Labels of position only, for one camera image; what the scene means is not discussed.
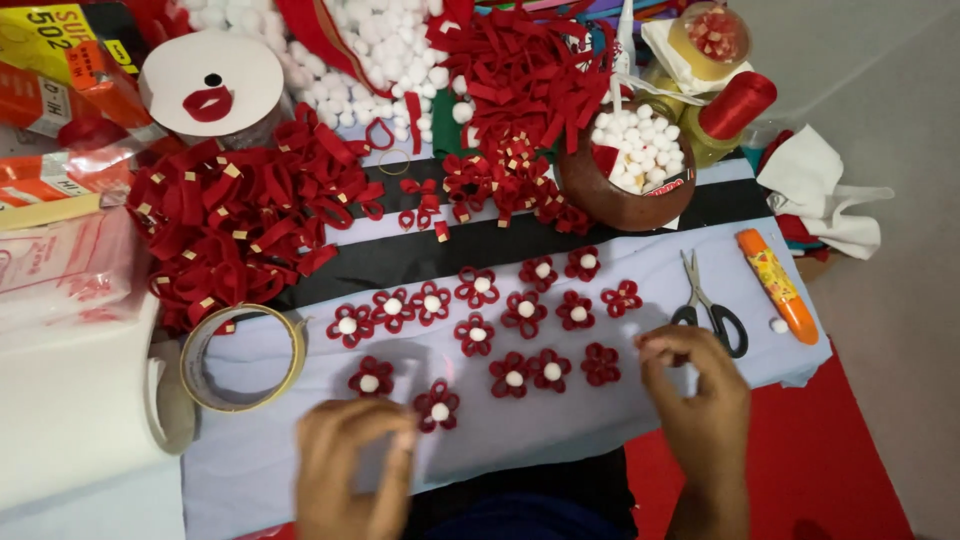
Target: orange glue stick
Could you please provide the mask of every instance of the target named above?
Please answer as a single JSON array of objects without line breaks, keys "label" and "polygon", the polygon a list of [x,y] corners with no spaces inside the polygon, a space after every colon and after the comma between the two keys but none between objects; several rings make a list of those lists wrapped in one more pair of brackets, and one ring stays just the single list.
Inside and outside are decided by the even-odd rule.
[{"label": "orange glue stick", "polygon": [[813,321],[813,315],[810,315],[804,299],[783,271],[773,250],[763,241],[763,236],[756,229],[749,229],[737,233],[736,241],[740,244],[743,255],[747,257],[747,262],[754,267],[754,273],[767,291],[767,296],[773,301],[793,334],[801,343],[816,344],[820,333]]}]

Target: brown bowl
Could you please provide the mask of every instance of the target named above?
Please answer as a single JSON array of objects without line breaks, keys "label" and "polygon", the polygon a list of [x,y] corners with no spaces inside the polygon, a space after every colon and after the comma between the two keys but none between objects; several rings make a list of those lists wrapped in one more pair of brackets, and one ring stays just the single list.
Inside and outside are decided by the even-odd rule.
[{"label": "brown bowl", "polygon": [[[640,103],[624,103],[623,109],[636,110]],[[603,112],[610,112],[613,106],[607,105]],[[580,131],[577,151],[568,154],[561,144],[557,155],[557,172],[566,197],[576,207],[582,209],[594,220],[605,223],[620,231],[651,231],[663,227],[677,218],[690,203],[695,185],[696,163],[693,150],[683,133],[677,138],[684,152],[686,170],[673,175],[663,183],[669,184],[678,178],[684,183],[662,195],[635,195],[604,178],[593,160],[590,151],[590,128]]]}]

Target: red lips cutout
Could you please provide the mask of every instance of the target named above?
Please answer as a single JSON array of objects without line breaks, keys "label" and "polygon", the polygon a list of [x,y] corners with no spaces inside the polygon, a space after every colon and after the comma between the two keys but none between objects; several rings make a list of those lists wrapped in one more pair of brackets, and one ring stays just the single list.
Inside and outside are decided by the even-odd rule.
[{"label": "red lips cutout", "polygon": [[183,108],[198,122],[216,122],[227,116],[232,107],[233,96],[226,86],[197,90],[183,100]]}]

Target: red ribbon spool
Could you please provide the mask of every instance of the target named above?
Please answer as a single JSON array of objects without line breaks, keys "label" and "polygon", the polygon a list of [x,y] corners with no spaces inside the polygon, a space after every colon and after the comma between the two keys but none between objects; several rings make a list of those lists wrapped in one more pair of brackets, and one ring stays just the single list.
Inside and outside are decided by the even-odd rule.
[{"label": "red ribbon spool", "polygon": [[775,101],[777,87],[770,79],[755,71],[738,73],[700,111],[700,127],[717,140],[734,138]]}]

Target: masking tape roll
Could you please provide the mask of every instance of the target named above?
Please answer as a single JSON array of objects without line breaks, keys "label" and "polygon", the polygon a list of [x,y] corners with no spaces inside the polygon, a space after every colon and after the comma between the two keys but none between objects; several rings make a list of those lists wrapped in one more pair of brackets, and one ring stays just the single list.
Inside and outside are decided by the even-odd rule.
[{"label": "masking tape roll", "polygon": [[[287,373],[283,376],[283,380],[281,380],[280,383],[271,388],[266,395],[252,403],[235,404],[218,395],[210,386],[209,381],[207,381],[204,376],[204,354],[206,353],[206,346],[209,344],[210,338],[213,337],[213,333],[220,328],[220,325],[234,317],[254,312],[272,315],[280,321],[283,328],[287,330],[287,334],[290,335],[293,354],[290,358],[290,366],[287,368]],[[243,412],[274,400],[286,392],[287,389],[297,381],[297,378],[300,376],[300,371],[303,369],[303,359],[306,356],[306,345],[303,341],[304,324],[306,324],[306,321],[301,321],[294,325],[278,311],[258,304],[240,304],[236,307],[226,307],[216,311],[205,318],[186,338],[186,343],[183,345],[183,352],[180,354],[180,374],[183,379],[183,387],[186,388],[187,393],[190,394],[193,401],[206,408],[220,412]]]}]

